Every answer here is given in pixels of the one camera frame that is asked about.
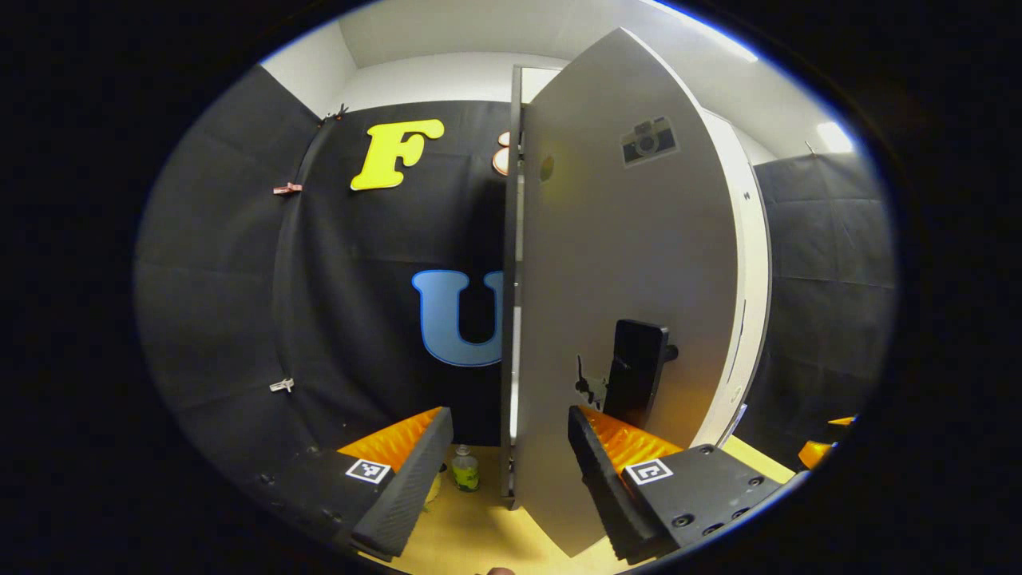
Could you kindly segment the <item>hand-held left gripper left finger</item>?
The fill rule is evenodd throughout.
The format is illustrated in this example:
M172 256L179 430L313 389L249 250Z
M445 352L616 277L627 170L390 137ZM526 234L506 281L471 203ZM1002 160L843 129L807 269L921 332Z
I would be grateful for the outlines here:
M318 542L391 560L404 552L453 439L450 408L335 451L292 456L256 475L261 502Z

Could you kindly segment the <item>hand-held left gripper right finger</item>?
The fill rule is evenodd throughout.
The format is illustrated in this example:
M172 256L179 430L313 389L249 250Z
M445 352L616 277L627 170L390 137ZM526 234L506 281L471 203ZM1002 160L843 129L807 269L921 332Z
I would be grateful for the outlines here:
M580 480L617 559L638 564L697 549L799 485L711 444L687 449L590 408L567 411Z

